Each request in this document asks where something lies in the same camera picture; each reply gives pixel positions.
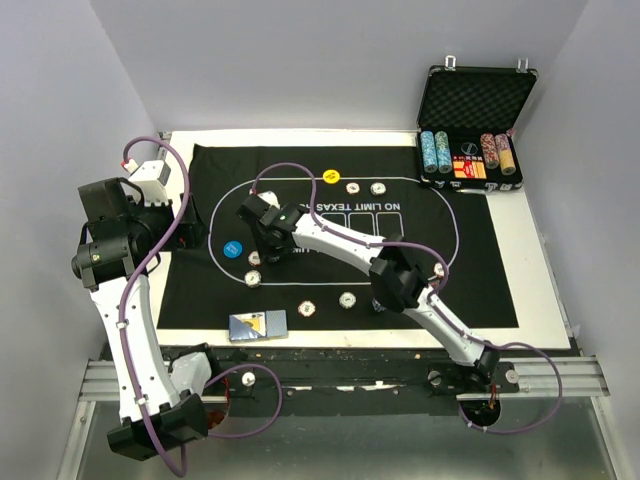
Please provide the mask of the blue white chip stack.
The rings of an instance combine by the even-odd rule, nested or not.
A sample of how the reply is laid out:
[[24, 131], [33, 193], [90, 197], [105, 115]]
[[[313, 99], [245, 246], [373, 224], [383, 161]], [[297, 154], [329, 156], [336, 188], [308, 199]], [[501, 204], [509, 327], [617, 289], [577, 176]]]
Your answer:
[[376, 313], [382, 313], [386, 310], [386, 308], [375, 298], [372, 299], [371, 305]]

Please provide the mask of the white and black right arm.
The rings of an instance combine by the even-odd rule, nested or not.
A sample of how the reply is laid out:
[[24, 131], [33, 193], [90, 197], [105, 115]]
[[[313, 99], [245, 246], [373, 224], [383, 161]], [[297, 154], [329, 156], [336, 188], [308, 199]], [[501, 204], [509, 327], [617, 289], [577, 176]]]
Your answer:
[[351, 265], [368, 276], [378, 303], [410, 317], [444, 347], [467, 389], [480, 392], [496, 380], [498, 349], [474, 335], [439, 298], [413, 254], [418, 244], [357, 232], [302, 205], [278, 208], [256, 194], [246, 197], [237, 216], [250, 228], [263, 261], [300, 248]]

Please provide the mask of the grey white 1 chip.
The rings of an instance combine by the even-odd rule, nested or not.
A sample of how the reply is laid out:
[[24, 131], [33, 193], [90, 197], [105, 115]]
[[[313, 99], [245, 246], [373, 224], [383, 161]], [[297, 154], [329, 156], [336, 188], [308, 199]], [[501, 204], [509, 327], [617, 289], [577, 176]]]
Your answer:
[[250, 270], [244, 275], [245, 285], [249, 288], [258, 288], [262, 283], [261, 273], [257, 270]]

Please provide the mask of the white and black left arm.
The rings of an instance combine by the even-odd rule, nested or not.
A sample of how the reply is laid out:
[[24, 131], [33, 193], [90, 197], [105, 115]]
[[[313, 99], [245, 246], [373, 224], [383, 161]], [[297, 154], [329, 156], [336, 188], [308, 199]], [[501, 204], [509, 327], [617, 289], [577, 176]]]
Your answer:
[[169, 200], [115, 177], [78, 189], [87, 220], [74, 275], [103, 321], [119, 387], [120, 424], [107, 435], [112, 452], [144, 461], [204, 438], [208, 414], [202, 395], [214, 393], [222, 372], [211, 347], [198, 344], [164, 357], [154, 326], [146, 259], [195, 249], [204, 225], [190, 198], [186, 216]]

